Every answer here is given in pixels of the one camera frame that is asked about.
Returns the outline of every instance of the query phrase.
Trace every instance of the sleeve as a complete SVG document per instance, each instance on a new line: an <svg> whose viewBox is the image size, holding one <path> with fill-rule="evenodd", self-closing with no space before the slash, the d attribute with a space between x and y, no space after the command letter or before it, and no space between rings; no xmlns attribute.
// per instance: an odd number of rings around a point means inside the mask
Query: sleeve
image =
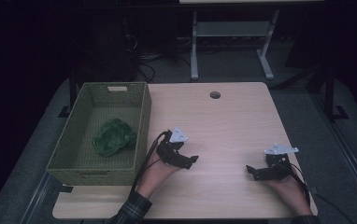
<svg viewBox="0 0 357 224"><path fill-rule="evenodd" d="M292 219L292 224L321 224L316 216L300 216Z"/></svg>
<svg viewBox="0 0 357 224"><path fill-rule="evenodd" d="M140 223L151 206L152 203L148 199L134 191L129 195L118 214L111 219L110 224Z"/></svg>

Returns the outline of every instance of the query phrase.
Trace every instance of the gray carpet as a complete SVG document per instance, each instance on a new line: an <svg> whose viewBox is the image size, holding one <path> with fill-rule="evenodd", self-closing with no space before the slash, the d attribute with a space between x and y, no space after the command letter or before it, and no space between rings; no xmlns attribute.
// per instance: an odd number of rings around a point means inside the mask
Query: gray carpet
<svg viewBox="0 0 357 224"><path fill-rule="evenodd" d="M290 45L275 43L267 57L276 78L268 81L252 49L223 51L199 55L198 82L262 81L274 86L300 70L284 67ZM181 56L189 61L189 55ZM148 63L155 69L155 83L188 82L190 67L182 60L167 59ZM143 67L150 75L150 70ZM336 105L342 105L350 119L332 124L320 108L320 94L305 91L307 78L283 91L271 91L280 118L294 147L297 158L311 189L341 208L357 223L357 181L336 140L334 130L342 134L357 159L357 104L350 91L336 82ZM104 220L58 220L51 215L61 184L50 177L43 179L46 165L66 119L58 118L63 106L69 105L68 81L64 82L50 101L20 160L0 193L0 223L103 223ZM348 223L327 203L314 196L322 223ZM270 223L290 223L270 220Z"/></svg>

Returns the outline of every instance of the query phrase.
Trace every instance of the dark background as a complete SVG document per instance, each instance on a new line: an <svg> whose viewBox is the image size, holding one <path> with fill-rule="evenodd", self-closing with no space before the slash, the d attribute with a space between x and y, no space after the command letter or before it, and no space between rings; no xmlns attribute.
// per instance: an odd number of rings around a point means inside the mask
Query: dark background
<svg viewBox="0 0 357 224"><path fill-rule="evenodd" d="M136 59L125 50L121 14L67 12L56 6L53 1L0 1L0 190L50 98L70 74L78 74L79 83L136 76ZM143 43L174 54L176 36L191 31L182 25L191 22L191 13L182 15L177 20L175 13L134 12L129 26ZM357 1L328 1L323 10L282 10L275 38L283 35L296 36L289 66L327 63L357 101Z"/></svg>

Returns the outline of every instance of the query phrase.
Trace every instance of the wooden table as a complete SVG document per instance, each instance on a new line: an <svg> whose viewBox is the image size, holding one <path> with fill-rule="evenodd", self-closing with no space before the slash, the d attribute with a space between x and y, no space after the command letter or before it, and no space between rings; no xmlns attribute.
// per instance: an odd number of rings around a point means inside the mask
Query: wooden table
<svg viewBox="0 0 357 224"><path fill-rule="evenodd" d="M212 99L217 91L220 99ZM199 155L190 170L172 175L151 198L146 218L278 218L290 209L269 187L252 179L246 165L266 166L264 150L290 141L264 83L150 85L149 145L176 126L189 136L185 156ZM294 154L290 161L298 165ZM61 192L57 218L108 218L125 202L129 186L74 187ZM317 209L312 200L311 208Z"/></svg>

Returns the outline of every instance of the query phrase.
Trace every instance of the hand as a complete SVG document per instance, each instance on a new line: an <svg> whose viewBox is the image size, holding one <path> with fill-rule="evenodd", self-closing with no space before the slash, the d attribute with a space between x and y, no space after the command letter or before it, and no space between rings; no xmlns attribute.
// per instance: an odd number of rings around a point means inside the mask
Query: hand
<svg viewBox="0 0 357 224"><path fill-rule="evenodd" d="M152 153L148 165L150 165L150 167L145 170L136 190L137 193L147 199L151 197L153 192L157 190L170 175L181 169L177 166L164 164L156 151Z"/></svg>
<svg viewBox="0 0 357 224"><path fill-rule="evenodd" d="M313 215L303 189L292 176L288 175L282 180L266 180L263 182L274 189L280 199L289 205L297 216Z"/></svg>

